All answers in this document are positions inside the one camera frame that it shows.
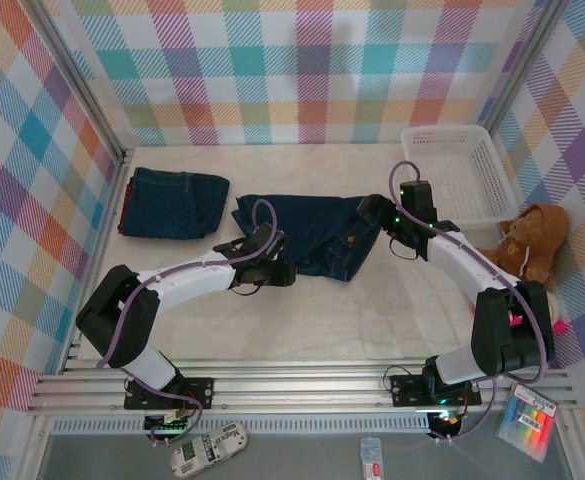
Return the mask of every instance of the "teddy bear ear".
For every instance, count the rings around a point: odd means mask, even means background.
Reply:
[[[523,210],[523,212],[521,212],[519,214],[519,218],[525,217],[528,213],[530,213],[535,208],[541,208],[541,205],[538,203],[533,203],[532,205],[530,205],[528,208],[526,208],[525,210]]]

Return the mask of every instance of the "plaid wall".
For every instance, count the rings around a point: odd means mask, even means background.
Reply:
[[[16,0],[0,0],[0,479],[51,373],[115,163]]]
[[[530,11],[528,18],[525,21],[525,25],[523,25],[523,28],[521,29],[521,32],[519,33],[519,36],[517,37],[516,42],[514,43],[514,47],[510,51],[510,54],[508,55],[508,59],[505,61],[503,67],[501,68],[501,72],[499,73],[499,76],[497,77],[494,87],[490,92],[490,96],[488,97],[487,101],[485,102],[485,105],[483,106],[483,110],[481,110],[481,114],[479,115],[478,121],[480,125],[484,125],[483,122],[488,116],[488,113],[490,113],[492,107],[494,106],[494,102],[496,101],[497,98],[499,98],[501,92],[503,92],[503,89],[505,88],[505,84],[510,76],[510,73],[512,73],[512,70],[514,69],[519,59],[521,58],[524,48],[527,45],[528,41],[530,40],[530,37],[534,33],[534,27],[539,21],[539,18],[541,17],[544,8],[548,4],[548,1],[549,0],[536,0],[534,2],[534,7]]]
[[[562,205],[571,232],[553,282],[570,321],[556,337],[560,363],[585,413],[585,2],[573,0],[496,139],[523,206]]]
[[[135,146],[396,142],[411,124],[475,123],[544,0],[45,3]]]

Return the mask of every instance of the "pink object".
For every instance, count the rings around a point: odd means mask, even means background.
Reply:
[[[554,333],[565,333],[568,330],[568,324],[565,323],[563,320],[561,320],[560,318],[556,321],[556,323],[554,325],[552,325],[552,332]]]
[[[513,325],[521,325],[521,322],[523,321],[523,317],[521,315],[513,315],[510,312],[510,326]]]

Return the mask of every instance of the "colorful box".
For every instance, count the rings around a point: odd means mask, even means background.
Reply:
[[[543,462],[558,404],[525,385],[512,385],[497,437]]]

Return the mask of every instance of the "folded jeans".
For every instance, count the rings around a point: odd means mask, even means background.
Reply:
[[[128,185],[119,231],[126,236],[201,239],[219,227],[230,182],[216,175],[139,167]]]

